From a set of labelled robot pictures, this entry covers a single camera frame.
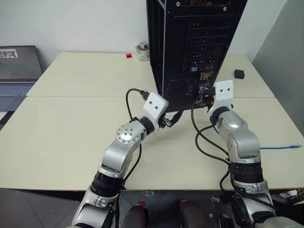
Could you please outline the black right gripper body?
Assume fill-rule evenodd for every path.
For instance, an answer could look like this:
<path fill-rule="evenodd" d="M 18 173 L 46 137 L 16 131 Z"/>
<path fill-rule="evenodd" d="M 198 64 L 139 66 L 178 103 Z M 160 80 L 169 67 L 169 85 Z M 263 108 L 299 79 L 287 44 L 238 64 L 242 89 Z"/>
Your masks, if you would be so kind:
<path fill-rule="evenodd" d="M 208 107 L 212 107 L 214 104 L 215 87 L 209 87 L 206 91 L 206 99 L 208 102 Z"/>

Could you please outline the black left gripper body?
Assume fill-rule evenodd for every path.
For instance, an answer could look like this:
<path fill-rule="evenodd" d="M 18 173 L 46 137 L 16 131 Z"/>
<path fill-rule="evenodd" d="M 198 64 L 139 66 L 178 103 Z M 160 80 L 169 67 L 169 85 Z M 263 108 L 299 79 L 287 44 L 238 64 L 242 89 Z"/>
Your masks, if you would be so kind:
<path fill-rule="evenodd" d="M 163 113 L 158 120 L 159 127 L 162 128 L 162 129 L 165 128 L 165 127 L 170 128 L 172 126 L 171 121 L 169 119 L 167 119 L 165 117 L 165 115 L 166 115 L 166 113 Z"/>

